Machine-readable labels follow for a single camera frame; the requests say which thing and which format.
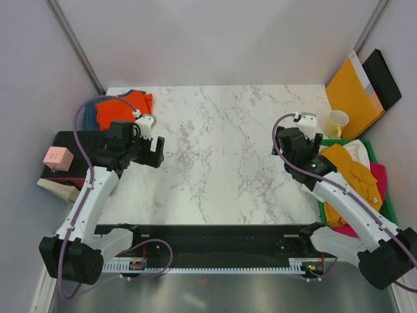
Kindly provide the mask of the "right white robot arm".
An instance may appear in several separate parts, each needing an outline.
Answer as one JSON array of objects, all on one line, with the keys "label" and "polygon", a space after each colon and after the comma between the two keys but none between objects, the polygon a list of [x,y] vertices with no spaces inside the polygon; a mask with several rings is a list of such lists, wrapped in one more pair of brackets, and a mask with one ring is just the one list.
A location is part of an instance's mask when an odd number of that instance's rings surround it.
[{"label": "right white robot arm", "polygon": [[323,198],[356,232],[355,238],[321,226],[298,240],[308,257],[325,252],[359,268],[362,276],[384,290],[416,268],[416,232],[402,230],[376,212],[326,157],[313,153],[304,134],[295,127],[274,127],[273,153],[281,157],[292,178]]}]

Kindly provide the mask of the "yellow t shirt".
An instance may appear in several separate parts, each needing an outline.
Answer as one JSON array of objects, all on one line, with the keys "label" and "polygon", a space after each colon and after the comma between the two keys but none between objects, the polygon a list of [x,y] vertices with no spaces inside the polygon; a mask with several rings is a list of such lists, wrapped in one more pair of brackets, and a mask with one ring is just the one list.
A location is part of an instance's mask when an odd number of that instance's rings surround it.
[{"label": "yellow t shirt", "polygon": [[371,173],[367,149],[360,140],[354,140],[345,145],[335,143],[330,147],[323,147],[320,154],[336,166],[346,182],[374,210],[380,211],[383,200],[377,187],[378,180]]}]

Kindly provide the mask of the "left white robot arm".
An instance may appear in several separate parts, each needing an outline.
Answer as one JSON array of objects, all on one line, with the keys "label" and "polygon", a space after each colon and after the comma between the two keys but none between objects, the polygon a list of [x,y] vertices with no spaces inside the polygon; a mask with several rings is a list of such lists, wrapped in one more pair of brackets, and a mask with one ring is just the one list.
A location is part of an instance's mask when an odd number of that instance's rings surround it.
[{"label": "left white robot arm", "polygon": [[137,256],[143,241],[132,231],[115,228],[101,238],[94,231],[103,208],[133,162],[159,168],[163,159],[164,138],[151,149],[153,115],[145,114],[134,122],[114,121],[108,132],[78,132],[75,143],[88,157],[85,182],[68,217],[51,237],[43,237],[40,255],[52,278],[93,285],[106,262],[122,251]]}]

